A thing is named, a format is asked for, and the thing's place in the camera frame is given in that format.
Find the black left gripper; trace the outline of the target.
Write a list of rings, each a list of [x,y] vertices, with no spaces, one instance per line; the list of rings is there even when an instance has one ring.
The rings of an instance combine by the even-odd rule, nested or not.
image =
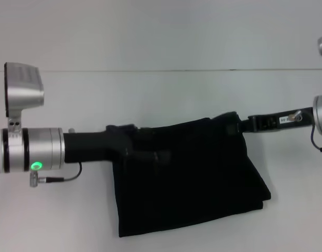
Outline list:
[[[170,151],[134,151],[135,132],[135,125],[108,125],[101,132],[64,133],[65,163],[115,161],[130,155],[144,162],[170,162]]]

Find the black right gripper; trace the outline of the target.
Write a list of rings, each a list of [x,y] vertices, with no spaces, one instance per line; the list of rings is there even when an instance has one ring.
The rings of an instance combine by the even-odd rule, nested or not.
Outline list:
[[[292,121],[289,117],[297,111],[302,111],[300,119]],[[303,108],[279,113],[252,115],[247,120],[230,120],[226,123],[228,135],[238,135],[246,132],[271,132],[291,128],[307,127],[313,124],[313,108]]]

